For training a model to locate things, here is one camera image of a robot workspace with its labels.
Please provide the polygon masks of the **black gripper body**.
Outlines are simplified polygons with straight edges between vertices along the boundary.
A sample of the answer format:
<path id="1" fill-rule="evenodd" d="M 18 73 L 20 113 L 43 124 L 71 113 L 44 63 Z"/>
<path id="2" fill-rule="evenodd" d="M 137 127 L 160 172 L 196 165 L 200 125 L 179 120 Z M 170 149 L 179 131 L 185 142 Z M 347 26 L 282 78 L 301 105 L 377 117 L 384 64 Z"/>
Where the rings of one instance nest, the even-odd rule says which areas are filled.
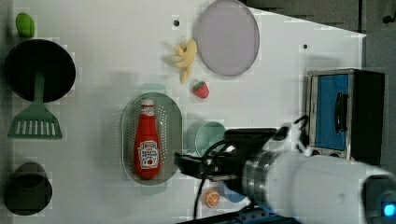
<path id="1" fill-rule="evenodd" d="M 224 181 L 229 189 L 241 190 L 247 160 L 253 159 L 275 133 L 275 128 L 230 129 L 215 147 L 210 146 L 212 151 L 206 157 L 176 153 L 174 164 L 184 175 Z"/>

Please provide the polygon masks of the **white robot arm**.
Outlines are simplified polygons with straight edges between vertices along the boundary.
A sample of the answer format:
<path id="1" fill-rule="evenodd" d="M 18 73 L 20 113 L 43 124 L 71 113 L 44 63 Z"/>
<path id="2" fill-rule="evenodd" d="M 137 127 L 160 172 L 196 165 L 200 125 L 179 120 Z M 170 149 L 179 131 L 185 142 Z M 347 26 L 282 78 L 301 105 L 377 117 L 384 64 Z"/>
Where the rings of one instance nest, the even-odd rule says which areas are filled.
<path id="1" fill-rule="evenodd" d="M 204 155 L 175 155 L 180 172 L 220 181 L 258 206 L 302 224 L 395 224 L 395 175 L 313 155 L 297 123 L 229 130 Z"/>

